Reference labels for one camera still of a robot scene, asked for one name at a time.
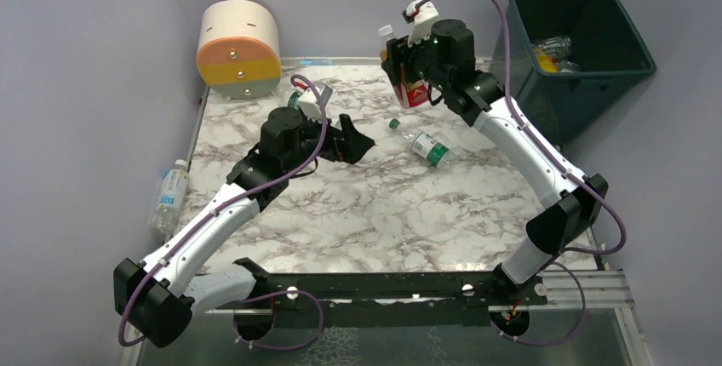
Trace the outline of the amber tea bottle red label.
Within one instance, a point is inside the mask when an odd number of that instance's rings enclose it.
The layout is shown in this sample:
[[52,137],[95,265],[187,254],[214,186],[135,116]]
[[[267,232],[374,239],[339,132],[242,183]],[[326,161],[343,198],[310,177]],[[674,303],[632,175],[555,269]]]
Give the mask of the amber tea bottle red label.
[[404,109],[410,109],[427,103],[427,84],[422,81],[408,82],[404,76],[404,67],[401,64],[394,65],[391,61],[392,51],[387,44],[396,40],[392,26],[381,27],[378,36],[381,41],[381,69],[387,74],[399,104]]

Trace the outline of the clear bottle green cap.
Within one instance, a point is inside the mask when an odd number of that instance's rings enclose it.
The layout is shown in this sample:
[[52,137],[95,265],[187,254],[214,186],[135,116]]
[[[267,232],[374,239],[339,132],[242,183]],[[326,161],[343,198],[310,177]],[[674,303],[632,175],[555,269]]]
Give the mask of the clear bottle green cap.
[[425,131],[414,128],[398,119],[391,119],[388,126],[410,145],[411,151],[437,169],[449,169],[455,161],[455,154],[441,141]]

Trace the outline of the yellow bottle green label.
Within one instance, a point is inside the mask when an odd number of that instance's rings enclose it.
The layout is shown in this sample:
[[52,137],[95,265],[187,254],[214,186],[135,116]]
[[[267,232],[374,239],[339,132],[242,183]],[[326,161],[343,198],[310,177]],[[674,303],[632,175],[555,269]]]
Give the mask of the yellow bottle green label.
[[555,60],[547,55],[543,50],[535,49],[535,57],[542,71],[546,73],[558,73],[559,69]]

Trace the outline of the clear bottle purple-blue label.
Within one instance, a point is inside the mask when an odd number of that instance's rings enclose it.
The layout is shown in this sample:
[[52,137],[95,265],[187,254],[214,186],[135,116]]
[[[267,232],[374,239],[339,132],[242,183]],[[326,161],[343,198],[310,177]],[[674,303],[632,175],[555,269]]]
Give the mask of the clear bottle purple-blue label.
[[570,59],[572,41],[569,37],[559,36],[541,40],[533,45],[533,49],[543,50],[555,60],[559,72],[579,72],[581,67]]

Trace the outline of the tall clear bottle blue label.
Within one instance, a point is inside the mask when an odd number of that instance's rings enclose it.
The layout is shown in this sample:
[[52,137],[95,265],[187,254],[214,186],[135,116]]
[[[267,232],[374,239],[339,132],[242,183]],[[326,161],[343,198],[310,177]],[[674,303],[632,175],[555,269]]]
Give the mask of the tall clear bottle blue label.
[[177,159],[163,177],[152,219],[152,229],[162,239],[173,237],[177,229],[188,182],[188,162]]

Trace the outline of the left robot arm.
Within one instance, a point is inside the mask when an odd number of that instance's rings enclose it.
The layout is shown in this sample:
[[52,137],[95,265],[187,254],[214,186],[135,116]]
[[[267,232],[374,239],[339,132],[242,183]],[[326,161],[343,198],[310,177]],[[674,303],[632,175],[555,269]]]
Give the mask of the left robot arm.
[[339,127],[312,120],[291,107],[272,110],[259,141],[238,161],[212,200],[182,230],[145,259],[122,260],[113,271],[114,307],[122,320],[118,340],[132,325],[163,348],[178,339],[192,317],[230,300],[249,297],[256,280],[239,264],[201,280],[198,270],[242,225],[253,220],[308,164],[319,159],[355,164],[375,146],[347,114]]

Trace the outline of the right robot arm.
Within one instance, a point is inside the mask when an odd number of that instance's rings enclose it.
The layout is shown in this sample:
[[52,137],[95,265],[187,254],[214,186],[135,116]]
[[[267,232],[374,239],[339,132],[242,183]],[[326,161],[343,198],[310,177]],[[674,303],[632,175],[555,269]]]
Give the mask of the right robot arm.
[[517,294],[551,260],[597,219],[609,190],[600,174],[586,175],[537,129],[519,123],[501,83],[476,67],[473,33],[461,20],[437,20],[426,37],[409,44],[390,26],[378,31],[381,67],[396,88],[421,83],[440,93],[444,104],[491,140],[530,184],[543,211],[525,225],[521,244],[493,271],[496,293]]

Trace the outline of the dark green plastic bin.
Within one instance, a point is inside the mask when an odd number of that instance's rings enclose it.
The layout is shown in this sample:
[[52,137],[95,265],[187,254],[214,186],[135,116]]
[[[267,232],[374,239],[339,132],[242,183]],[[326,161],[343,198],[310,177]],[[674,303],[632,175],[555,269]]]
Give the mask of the dark green plastic bin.
[[511,93],[554,145],[656,72],[620,0],[508,0]]

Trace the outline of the clear bottle green label back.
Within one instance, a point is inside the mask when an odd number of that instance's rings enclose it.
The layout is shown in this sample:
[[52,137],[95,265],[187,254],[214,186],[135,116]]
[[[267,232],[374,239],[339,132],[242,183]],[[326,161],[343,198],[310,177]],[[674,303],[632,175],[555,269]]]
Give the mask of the clear bottle green label back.
[[287,106],[300,111],[303,95],[304,93],[302,91],[294,91],[288,98]]

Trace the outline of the round pastel drawer cabinet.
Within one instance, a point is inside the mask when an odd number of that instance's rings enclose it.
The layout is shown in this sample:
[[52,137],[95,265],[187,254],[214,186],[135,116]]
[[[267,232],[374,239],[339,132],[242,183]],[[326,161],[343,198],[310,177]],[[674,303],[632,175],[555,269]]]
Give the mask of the round pastel drawer cabinet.
[[278,26],[250,0],[225,0],[203,13],[196,64],[199,75],[227,100],[270,94],[281,79]]

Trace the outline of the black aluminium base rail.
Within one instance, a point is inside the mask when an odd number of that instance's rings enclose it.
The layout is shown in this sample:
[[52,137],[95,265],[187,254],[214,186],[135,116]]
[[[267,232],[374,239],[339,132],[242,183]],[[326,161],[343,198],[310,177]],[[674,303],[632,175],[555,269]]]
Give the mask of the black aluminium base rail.
[[301,297],[303,291],[321,303],[325,325],[344,328],[472,325],[474,308],[567,307],[582,301],[589,308],[634,305],[621,272],[544,272],[508,292],[491,272],[269,274],[246,262],[196,276],[181,292],[170,287],[150,280],[129,315],[129,322],[156,346],[175,340],[195,315],[254,298],[285,316],[277,321],[280,328],[307,328],[317,321],[318,311]]

